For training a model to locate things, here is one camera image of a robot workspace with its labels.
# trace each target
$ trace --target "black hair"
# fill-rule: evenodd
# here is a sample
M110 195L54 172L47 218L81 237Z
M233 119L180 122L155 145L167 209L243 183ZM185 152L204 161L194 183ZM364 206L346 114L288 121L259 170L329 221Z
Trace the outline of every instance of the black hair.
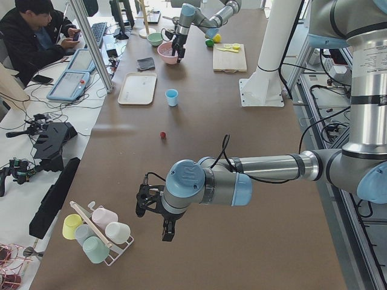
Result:
M15 0L15 6L21 13L31 10L36 15L54 10L51 0Z

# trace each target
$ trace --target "pink cup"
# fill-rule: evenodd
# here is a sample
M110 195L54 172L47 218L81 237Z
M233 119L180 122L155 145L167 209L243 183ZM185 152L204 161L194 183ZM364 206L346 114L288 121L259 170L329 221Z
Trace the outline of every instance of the pink cup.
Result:
M106 226L111 222L118 222L119 216L117 216L117 213L111 210L100 207L93 211L91 219L101 229L105 230Z

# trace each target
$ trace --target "white pillar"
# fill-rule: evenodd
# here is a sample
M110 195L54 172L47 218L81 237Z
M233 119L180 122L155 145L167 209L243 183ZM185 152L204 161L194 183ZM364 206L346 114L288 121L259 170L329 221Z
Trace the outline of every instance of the white pillar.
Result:
M256 71L239 80L242 106L283 107L278 69L294 20L303 1L275 0L270 12Z

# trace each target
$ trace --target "brown table surface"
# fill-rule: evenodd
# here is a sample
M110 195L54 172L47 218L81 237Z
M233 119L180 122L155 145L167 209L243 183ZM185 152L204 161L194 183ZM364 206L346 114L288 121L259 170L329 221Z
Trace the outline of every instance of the brown table surface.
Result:
M245 45L247 73L212 71L212 52L192 27L186 57L165 65L156 48L132 32L115 91L106 97L82 162L59 214L32 290L89 289L346 289L316 186L308 181L254 183L246 207L193 204L162 242L160 215L135 215L135 195L148 171L165 176L178 160L295 153L300 139L291 101L284 108L243 108L238 80L255 71L266 26L261 10L242 10L221 28L223 42ZM172 27L161 19L160 27ZM120 106L117 97L136 60L152 56L157 84L147 106ZM179 91L167 105L164 92ZM166 140L161 140L165 131ZM159 180L151 178L151 184ZM115 211L135 242L113 266L92 264L79 244L62 237L70 201Z

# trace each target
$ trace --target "ur logo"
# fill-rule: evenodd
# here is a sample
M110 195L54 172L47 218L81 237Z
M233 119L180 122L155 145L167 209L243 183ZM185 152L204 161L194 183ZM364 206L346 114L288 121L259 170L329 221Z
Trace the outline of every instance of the ur logo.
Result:
M184 166L181 177L187 181L198 181L195 169L195 166Z

